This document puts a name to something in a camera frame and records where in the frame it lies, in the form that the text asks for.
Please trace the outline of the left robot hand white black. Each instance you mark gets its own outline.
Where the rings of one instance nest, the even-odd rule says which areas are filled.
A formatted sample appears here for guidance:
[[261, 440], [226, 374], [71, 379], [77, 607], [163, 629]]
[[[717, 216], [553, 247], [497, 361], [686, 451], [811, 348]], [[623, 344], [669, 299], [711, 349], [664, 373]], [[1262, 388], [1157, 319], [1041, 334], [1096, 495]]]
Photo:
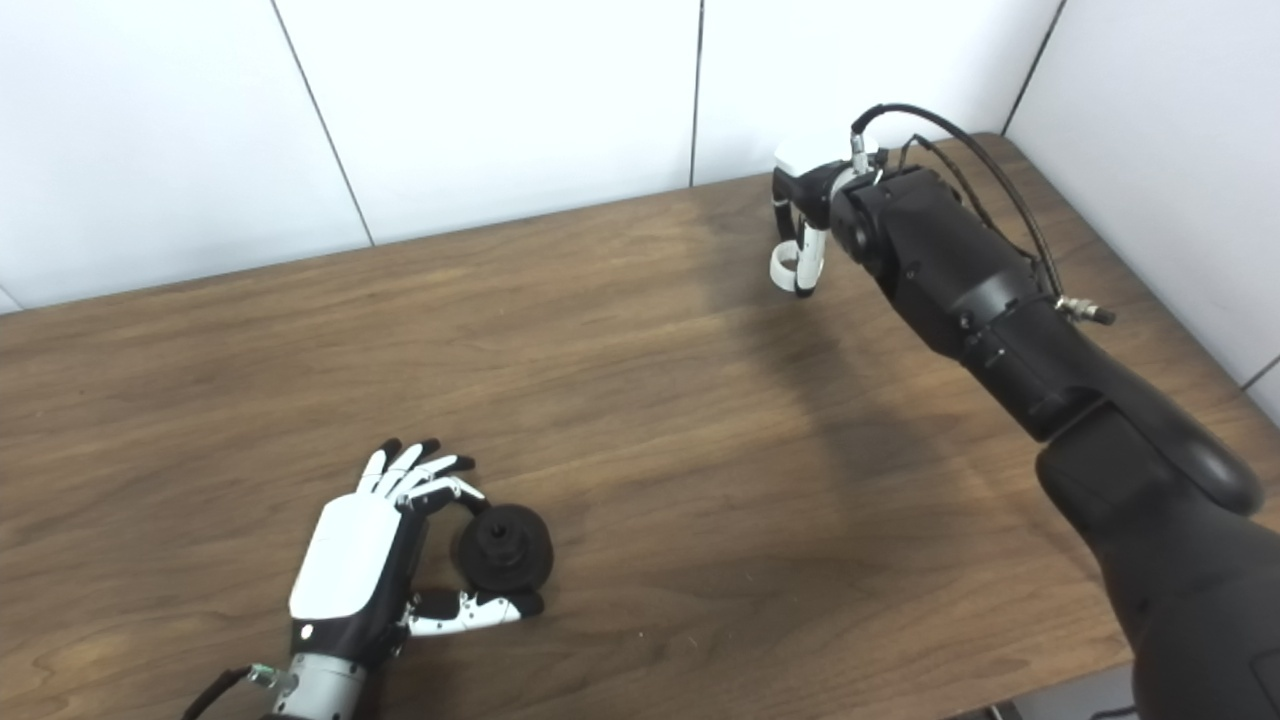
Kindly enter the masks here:
[[[375, 669], [406, 641], [454, 635], [534, 618], [554, 566], [544, 519], [494, 503], [465, 479], [472, 457], [443, 454], [436, 438], [387, 439], [356, 487], [323, 507], [291, 589], [291, 652]], [[460, 506], [468, 523], [452, 559], [465, 585], [413, 584], [430, 519]]]

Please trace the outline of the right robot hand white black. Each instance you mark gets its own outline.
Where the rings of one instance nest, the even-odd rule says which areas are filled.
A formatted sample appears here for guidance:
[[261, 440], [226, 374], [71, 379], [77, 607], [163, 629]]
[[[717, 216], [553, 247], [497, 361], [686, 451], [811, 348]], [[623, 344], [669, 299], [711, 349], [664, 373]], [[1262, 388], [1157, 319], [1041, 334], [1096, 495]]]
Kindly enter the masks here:
[[870, 170], [879, 145], [869, 136], [851, 142], [833, 133], [795, 135], [774, 151], [771, 199], [780, 242], [771, 279], [799, 299], [813, 295], [826, 263], [829, 205], [835, 192]]

